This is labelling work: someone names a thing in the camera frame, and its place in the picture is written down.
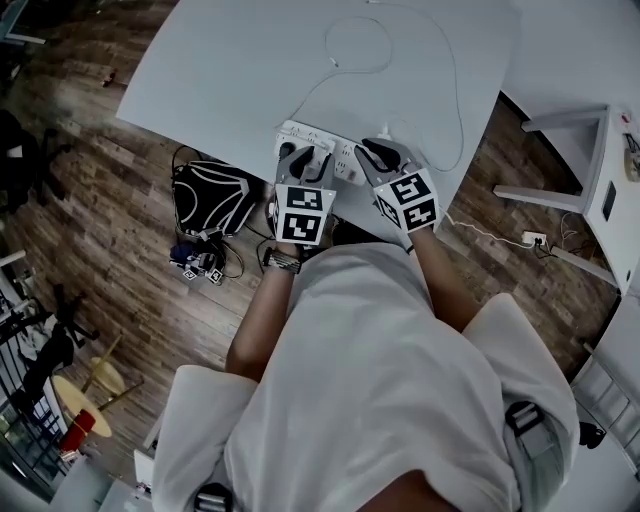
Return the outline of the person's left forearm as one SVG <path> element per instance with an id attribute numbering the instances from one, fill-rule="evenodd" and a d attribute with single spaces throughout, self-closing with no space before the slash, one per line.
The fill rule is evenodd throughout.
<path id="1" fill-rule="evenodd" d="M 287 319 L 294 275 L 268 268 L 231 342 L 225 372 L 259 382 Z"/>

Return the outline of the small yellow round stool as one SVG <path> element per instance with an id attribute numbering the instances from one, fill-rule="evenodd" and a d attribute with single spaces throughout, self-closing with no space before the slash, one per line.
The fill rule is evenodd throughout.
<path id="1" fill-rule="evenodd" d="M 95 383 L 114 396 L 126 391 L 124 378 L 109 361 L 101 362 L 99 357 L 92 357 L 90 362 Z"/>

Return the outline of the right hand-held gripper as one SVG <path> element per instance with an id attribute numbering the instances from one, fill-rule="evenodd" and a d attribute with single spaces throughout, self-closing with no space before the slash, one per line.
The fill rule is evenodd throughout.
<path id="1" fill-rule="evenodd" d="M 438 195 L 429 171 L 420 169 L 411 150 L 384 138 L 364 138 L 362 145 L 375 158 L 364 147 L 356 147 L 354 155 L 382 214 L 403 233 L 433 227 L 439 220 Z M 391 180 L 395 172 L 408 174 Z"/>

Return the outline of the large yellow round stool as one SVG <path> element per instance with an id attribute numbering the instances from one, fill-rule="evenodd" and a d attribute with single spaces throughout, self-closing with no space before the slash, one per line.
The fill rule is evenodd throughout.
<path id="1" fill-rule="evenodd" d="M 61 375 L 51 378 L 52 386 L 60 401 L 75 418 L 82 410 L 88 412 L 95 420 L 92 432 L 96 435 L 109 438 L 112 429 L 99 408 L 71 381 Z"/>

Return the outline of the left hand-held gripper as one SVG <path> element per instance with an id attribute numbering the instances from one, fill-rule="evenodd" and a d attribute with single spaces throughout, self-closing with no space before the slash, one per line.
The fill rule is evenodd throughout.
<path id="1" fill-rule="evenodd" d="M 317 169 L 305 170 L 313 154 L 314 147 L 306 146 L 278 163 L 272 212 L 277 242 L 320 245 L 336 199 L 336 192 L 328 190 L 334 178 L 335 159 L 329 153 Z M 303 174 L 305 186 L 300 186 Z"/>

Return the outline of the black backpack with white lines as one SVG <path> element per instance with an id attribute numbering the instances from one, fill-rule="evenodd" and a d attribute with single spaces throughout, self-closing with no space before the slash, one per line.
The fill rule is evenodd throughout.
<path id="1" fill-rule="evenodd" d="M 262 197 L 259 178 L 219 161 L 190 161 L 172 168 L 178 231 L 187 237 L 235 235 Z"/>

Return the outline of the black office chair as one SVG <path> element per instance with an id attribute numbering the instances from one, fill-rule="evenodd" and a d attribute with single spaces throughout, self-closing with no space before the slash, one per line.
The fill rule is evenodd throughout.
<path id="1" fill-rule="evenodd" d="M 58 284 L 54 286 L 54 296 L 57 311 L 51 336 L 38 352 L 35 361 L 27 365 L 22 388 L 15 391 L 11 398 L 12 405 L 26 417 L 32 415 L 36 403 L 43 396 L 45 382 L 54 371 L 70 366 L 75 349 L 82 348 L 86 339 L 94 341 L 100 336 L 98 330 L 89 332 L 75 321 L 75 315 L 86 298 L 84 291 L 67 301 L 64 286 Z"/>
<path id="2" fill-rule="evenodd" d="M 8 110 L 0 109 L 0 195 L 6 202 L 0 205 L 0 214 L 15 214 L 35 191 L 37 202 L 45 206 L 44 186 L 60 201 L 66 197 L 60 180 L 51 172 L 51 164 L 62 153 L 69 153 L 70 144 L 61 144 L 49 150 L 49 142 L 58 132 L 47 128 L 41 142 L 26 131 Z"/>

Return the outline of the white drawer cabinet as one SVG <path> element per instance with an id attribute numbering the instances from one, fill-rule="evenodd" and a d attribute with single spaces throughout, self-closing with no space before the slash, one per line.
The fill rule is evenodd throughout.
<path id="1" fill-rule="evenodd" d="M 588 358 L 570 384 L 576 403 L 586 422 L 606 432 L 604 439 L 613 443 L 640 482 L 640 400 L 595 348 L 588 342 L 582 348 Z"/>

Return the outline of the white power strip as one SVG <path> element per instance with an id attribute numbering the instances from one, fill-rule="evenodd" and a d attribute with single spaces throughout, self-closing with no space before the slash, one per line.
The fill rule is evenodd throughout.
<path id="1" fill-rule="evenodd" d="M 278 156 L 279 148 L 284 142 L 293 143 L 297 150 L 328 140 L 335 142 L 332 153 L 335 159 L 334 176 L 352 185 L 364 185 L 366 177 L 353 153 L 357 143 L 313 126 L 293 120 L 285 121 L 276 134 L 274 154 Z"/>

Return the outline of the person's right forearm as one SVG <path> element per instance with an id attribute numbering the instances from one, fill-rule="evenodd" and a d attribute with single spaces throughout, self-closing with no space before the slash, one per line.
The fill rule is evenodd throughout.
<path id="1" fill-rule="evenodd" d="M 462 333 L 480 311 L 480 305 L 457 273 L 431 228 L 409 234 L 429 290 L 435 316 Z"/>

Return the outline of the red bucket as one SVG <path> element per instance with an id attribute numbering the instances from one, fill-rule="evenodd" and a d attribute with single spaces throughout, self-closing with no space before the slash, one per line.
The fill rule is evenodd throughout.
<path id="1" fill-rule="evenodd" d="M 74 417 L 67 432 L 60 439 L 59 449 L 62 453 L 74 452 L 79 449 L 88 434 L 92 431 L 96 419 L 87 410 L 81 409 Z"/>

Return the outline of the white shirt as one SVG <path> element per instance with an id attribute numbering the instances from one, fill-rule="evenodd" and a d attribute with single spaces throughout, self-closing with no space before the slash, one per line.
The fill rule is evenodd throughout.
<path id="1" fill-rule="evenodd" d="M 357 512 L 415 474 L 460 512 L 544 512 L 579 443 L 573 393 L 513 297 L 460 333 L 406 252 L 328 249 L 294 275 L 262 379 L 177 369 L 154 512 L 219 483 L 243 512 Z"/>

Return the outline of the spare hand-held gripper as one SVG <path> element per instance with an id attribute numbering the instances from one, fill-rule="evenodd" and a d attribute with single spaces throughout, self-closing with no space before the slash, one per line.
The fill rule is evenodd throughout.
<path id="1" fill-rule="evenodd" d="M 180 242 L 171 248 L 169 261 L 180 268 L 189 281 L 204 277 L 220 285 L 224 277 L 225 253 L 218 245 L 209 242 Z"/>

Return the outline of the white side table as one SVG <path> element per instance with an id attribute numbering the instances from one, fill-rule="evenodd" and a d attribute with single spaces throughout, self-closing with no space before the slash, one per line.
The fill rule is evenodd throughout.
<path id="1" fill-rule="evenodd" d="M 626 295 L 640 262 L 640 181 L 628 178 L 625 167 L 626 137 L 617 131 L 610 106 L 555 113 L 532 118 L 521 125 L 525 132 L 539 132 L 579 125 L 593 125 L 596 135 L 582 193 L 571 195 L 541 189 L 497 185 L 493 193 L 503 199 L 551 207 L 581 215 L 599 244 L 606 269 L 558 246 L 550 254 L 618 288 Z M 617 195 L 610 219 L 602 215 L 608 183 Z"/>

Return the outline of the person's black trouser leg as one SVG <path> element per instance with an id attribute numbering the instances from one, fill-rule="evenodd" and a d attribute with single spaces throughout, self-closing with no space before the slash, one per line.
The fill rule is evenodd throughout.
<path id="1" fill-rule="evenodd" d="M 334 220 L 330 240 L 332 246 L 385 243 L 385 240 L 340 218 Z"/>

